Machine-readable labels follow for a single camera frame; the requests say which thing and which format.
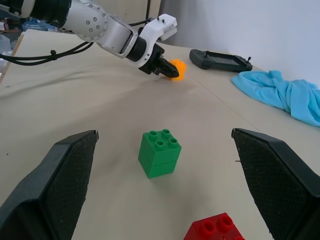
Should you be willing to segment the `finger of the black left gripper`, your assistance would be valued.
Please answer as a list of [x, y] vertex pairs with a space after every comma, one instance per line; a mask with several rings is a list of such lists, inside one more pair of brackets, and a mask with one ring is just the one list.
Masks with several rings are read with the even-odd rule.
[[159, 59], [158, 68], [160, 70], [160, 73], [168, 78], [172, 79], [172, 78], [178, 78], [180, 76], [177, 67], [164, 58]]

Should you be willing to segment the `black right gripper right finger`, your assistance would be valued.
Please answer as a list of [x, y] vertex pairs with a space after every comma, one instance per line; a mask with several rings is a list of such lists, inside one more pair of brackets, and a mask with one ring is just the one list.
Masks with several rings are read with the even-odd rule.
[[320, 238], [320, 177], [282, 140], [231, 132], [248, 189], [275, 240]]

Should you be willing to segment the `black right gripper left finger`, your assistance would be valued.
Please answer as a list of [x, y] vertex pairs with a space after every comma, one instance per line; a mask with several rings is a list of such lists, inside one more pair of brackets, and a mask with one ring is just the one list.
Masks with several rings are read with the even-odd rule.
[[56, 142], [0, 207], [2, 240], [70, 240], [86, 200], [96, 130]]

